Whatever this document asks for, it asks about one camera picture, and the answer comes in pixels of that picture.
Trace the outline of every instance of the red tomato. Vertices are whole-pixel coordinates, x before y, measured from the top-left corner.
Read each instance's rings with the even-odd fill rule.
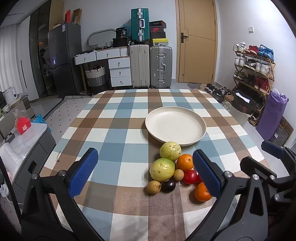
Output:
[[[200,177],[200,175],[198,174],[197,175],[197,184],[200,184],[202,182],[202,178]]]
[[[183,181],[187,184],[193,184],[197,182],[197,173],[195,170],[189,170],[184,174]]]

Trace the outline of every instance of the purple bag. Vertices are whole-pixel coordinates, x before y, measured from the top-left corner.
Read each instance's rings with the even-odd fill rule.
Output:
[[[267,99],[265,109],[256,127],[258,133],[268,141],[275,133],[289,99],[274,89]]]

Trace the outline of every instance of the white electric kettle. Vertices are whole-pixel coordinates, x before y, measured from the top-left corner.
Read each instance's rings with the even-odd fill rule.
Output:
[[[16,92],[14,94],[13,93],[13,90],[15,91],[15,89],[10,86],[7,90],[5,90],[3,92],[3,95],[4,95],[4,98],[5,98],[6,104],[8,104],[8,105],[11,105],[15,101],[15,99],[17,97]]]

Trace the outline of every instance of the laundry basket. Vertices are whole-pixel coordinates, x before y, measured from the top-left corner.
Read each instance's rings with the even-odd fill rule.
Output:
[[[108,90],[105,67],[95,65],[92,70],[85,71],[85,75],[92,94]]]

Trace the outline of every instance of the green suitcase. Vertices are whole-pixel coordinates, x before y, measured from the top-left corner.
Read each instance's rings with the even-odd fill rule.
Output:
[[[135,8],[131,10],[132,40],[144,42],[150,39],[149,10],[148,8]]]

